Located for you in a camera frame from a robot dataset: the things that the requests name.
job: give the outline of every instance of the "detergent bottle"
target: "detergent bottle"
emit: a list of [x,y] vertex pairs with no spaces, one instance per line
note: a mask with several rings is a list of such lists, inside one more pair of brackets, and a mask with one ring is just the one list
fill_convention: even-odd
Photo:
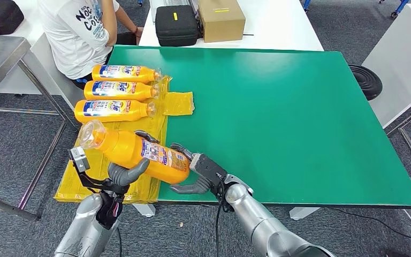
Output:
[[181,153],[152,143],[127,130],[112,130],[99,120],[86,123],[79,132],[79,144],[84,149],[97,149],[113,163],[126,168],[142,158],[150,164],[145,173],[169,184],[184,181],[189,173],[189,160]]
[[84,87],[88,100],[138,100],[158,98],[159,86],[148,86],[141,82],[89,81]]
[[92,69],[94,80],[130,81],[149,83],[162,78],[161,70],[152,70],[144,66],[95,65]]
[[133,122],[142,117],[153,117],[155,104],[136,100],[81,100],[76,104],[74,113],[81,123],[93,119],[102,122]]

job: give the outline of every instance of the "green board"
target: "green board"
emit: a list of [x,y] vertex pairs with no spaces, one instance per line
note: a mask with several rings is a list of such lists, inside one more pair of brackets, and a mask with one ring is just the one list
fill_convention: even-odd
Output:
[[[411,179],[339,52],[117,46],[109,63],[160,67],[170,91],[192,91],[166,144],[207,154],[260,202],[411,207]],[[159,201],[215,198],[162,183]]]

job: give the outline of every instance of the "black pants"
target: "black pants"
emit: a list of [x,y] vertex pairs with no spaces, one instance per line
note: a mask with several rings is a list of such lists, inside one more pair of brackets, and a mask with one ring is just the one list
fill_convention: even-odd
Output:
[[[136,36],[133,33],[126,32],[126,33],[120,33],[117,34],[117,40],[116,44],[123,44],[127,46],[135,46],[136,45]],[[112,51],[109,52],[108,56],[106,57],[106,61],[104,64],[108,64],[109,57],[111,57]],[[92,80],[92,73],[78,79],[72,79],[72,82],[75,84],[75,86],[84,89],[84,86],[86,85],[86,82]]]

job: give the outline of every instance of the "bottle label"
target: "bottle label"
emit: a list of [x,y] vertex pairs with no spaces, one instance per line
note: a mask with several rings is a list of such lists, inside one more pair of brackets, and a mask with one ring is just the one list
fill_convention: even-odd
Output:
[[83,108],[84,116],[109,116],[126,114],[130,110],[130,100],[127,101],[86,101]]
[[137,77],[141,66],[102,65],[99,76],[101,78],[128,78]]
[[93,95],[114,96],[134,94],[136,82],[96,81],[92,86]]
[[186,165],[186,158],[183,155],[146,139],[142,139],[141,156],[177,170],[184,170]]

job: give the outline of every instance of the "gray carpet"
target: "gray carpet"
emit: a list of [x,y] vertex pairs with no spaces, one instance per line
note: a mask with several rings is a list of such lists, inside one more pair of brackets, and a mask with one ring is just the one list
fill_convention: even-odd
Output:
[[[143,26],[148,1],[121,0],[121,5],[139,26]],[[342,51],[350,63],[361,63],[389,27],[387,18],[398,1],[313,0],[308,17],[326,50]],[[50,109],[41,96],[15,98],[0,94],[0,107]],[[0,198],[17,204],[59,125],[57,117],[0,113]],[[411,126],[407,127],[411,135]],[[27,222],[0,211],[0,256],[50,256],[69,226],[76,203],[60,203],[52,196],[62,177],[76,133],[65,130],[28,209],[43,211],[38,222]],[[399,134],[393,147],[411,176],[411,152]],[[321,209],[305,219],[288,218],[289,208],[270,207],[289,229],[312,243],[320,244],[336,256],[384,256],[386,249],[411,256],[411,239],[381,224],[331,209]],[[214,256],[214,220],[217,207],[157,206],[155,217],[141,216],[127,206],[121,216],[124,256]],[[345,209],[379,218],[411,235],[411,222],[400,210]],[[254,251],[232,214],[220,218],[221,256],[254,256]],[[116,235],[103,256],[118,256]]]

